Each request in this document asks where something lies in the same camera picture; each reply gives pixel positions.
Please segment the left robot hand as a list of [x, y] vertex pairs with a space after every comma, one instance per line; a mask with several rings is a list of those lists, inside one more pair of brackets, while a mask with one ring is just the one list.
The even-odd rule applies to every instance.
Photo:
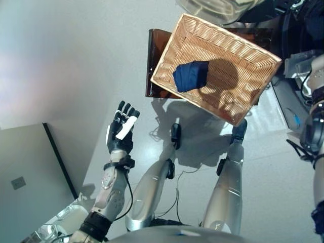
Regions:
[[130, 103], [121, 101], [114, 114], [111, 124], [107, 127], [106, 145], [108, 151], [123, 150], [129, 154], [133, 149], [133, 129], [140, 112]]

